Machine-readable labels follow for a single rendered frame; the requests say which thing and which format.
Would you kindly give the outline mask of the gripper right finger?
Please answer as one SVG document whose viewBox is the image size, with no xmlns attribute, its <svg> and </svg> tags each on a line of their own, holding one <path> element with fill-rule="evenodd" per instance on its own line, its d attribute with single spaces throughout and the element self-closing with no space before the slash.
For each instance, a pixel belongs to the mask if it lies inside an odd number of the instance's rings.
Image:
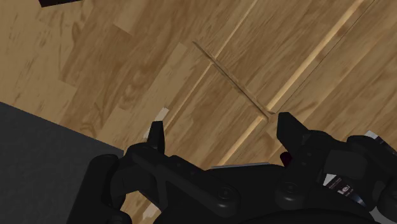
<svg viewBox="0 0 397 224">
<path fill-rule="evenodd" d="M 288 112 L 279 113 L 276 136 L 291 155 L 275 188 L 279 207 L 302 211 L 322 203 L 332 210 L 342 207 L 345 196 L 324 183 L 332 174 L 361 199 L 355 206 L 365 213 L 377 209 L 397 223 L 397 151 L 381 138 L 354 135 L 339 141 L 309 130 Z"/>
</svg>

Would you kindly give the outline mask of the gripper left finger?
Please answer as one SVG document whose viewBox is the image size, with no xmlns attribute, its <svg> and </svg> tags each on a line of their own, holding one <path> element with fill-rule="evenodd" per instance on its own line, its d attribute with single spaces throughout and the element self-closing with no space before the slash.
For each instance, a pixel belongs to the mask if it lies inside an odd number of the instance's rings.
<svg viewBox="0 0 397 224">
<path fill-rule="evenodd" d="M 165 155 L 159 121 L 151 124 L 146 142 L 133 144 L 122 158 L 103 154 L 91 159 L 66 224 L 132 224 L 121 207 L 126 195 L 136 191 L 161 211 L 185 198 L 222 218 L 240 208 L 234 187 L 179 156 Z"/>
</svg>

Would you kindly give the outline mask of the light wooden cabinet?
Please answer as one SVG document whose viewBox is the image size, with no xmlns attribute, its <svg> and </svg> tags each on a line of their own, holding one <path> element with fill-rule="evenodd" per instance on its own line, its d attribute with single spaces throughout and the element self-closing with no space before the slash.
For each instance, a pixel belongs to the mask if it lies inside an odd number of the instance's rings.
<svg viewBox="0 0 397 224">
<path fill-rule="evenodd" d="M 255 0 L 167 126 L 167 153 L 201 167 L 278 162 L 277 116 L 307 119 L 382 35 L 397 0 Z"/>
</svg>

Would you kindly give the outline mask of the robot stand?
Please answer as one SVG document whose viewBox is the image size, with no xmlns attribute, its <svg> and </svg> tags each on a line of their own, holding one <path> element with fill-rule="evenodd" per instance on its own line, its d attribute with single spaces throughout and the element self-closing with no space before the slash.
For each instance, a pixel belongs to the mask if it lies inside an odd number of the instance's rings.
<svg viewBox="0 0 397 224">
<path fill-rule="evenodd" d="M 61 5 L 61 4 L 78 2 L 81 0 L 38 0 L 38 1 L 40 3 L 40 6 L 42 8 L 44 8 L 44 7 L 49 7 L 49 6 L 56 6 L 56 5 Z"/>
</svg>

